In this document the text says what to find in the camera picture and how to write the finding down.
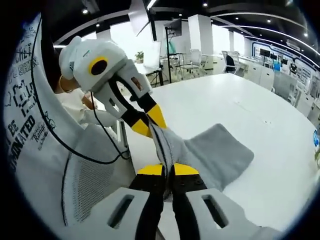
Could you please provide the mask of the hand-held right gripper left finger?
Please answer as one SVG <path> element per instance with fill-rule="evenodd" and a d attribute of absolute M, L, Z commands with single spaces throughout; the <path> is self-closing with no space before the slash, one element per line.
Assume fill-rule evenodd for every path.
<path fill-rule="evenodd" d="M 153 240 L 163 211 L 165 167 L 147 165 L 128 188 L 121 187 L 90 213 L 92 240 Z"/>

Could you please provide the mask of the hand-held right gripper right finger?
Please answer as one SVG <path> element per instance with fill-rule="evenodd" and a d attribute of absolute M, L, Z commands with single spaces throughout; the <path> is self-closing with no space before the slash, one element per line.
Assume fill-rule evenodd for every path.
<path fill-rule="evenodd" d="M 189 165 L 171 167 L 172 207 L 182 240 L 252 240 L 261 230 L 237 204 L 208 189 Z"/>

